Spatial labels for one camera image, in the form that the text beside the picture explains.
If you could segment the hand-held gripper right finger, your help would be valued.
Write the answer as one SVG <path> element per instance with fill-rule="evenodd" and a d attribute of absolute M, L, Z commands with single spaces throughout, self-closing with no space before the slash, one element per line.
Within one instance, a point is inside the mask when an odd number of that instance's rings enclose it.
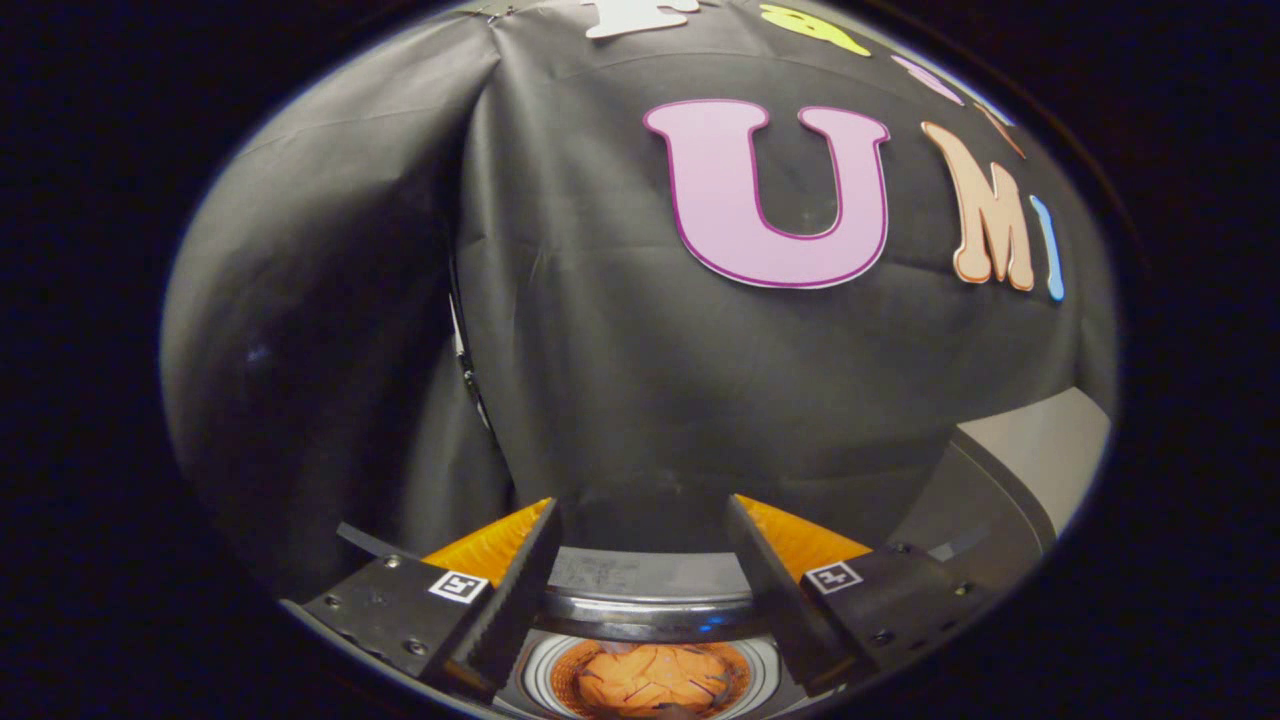
<path fill-rule="evenodd" d="M 992 600 L 923 548 L 873 550 L 744 495 L 728 497 L 724 529 L 756 612 L 809 697 L 906 667 Z"/>

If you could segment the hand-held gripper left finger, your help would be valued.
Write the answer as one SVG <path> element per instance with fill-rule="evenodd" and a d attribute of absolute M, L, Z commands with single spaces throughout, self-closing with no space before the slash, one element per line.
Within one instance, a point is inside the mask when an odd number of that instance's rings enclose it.
<path fill-rule="evenodd" d="M 562 546 L 543 498 L 425 552 L 342 523 L 358 551 L 346 574 L 282 598 L 374 701 L 493 701 L 541 614 Z"/>

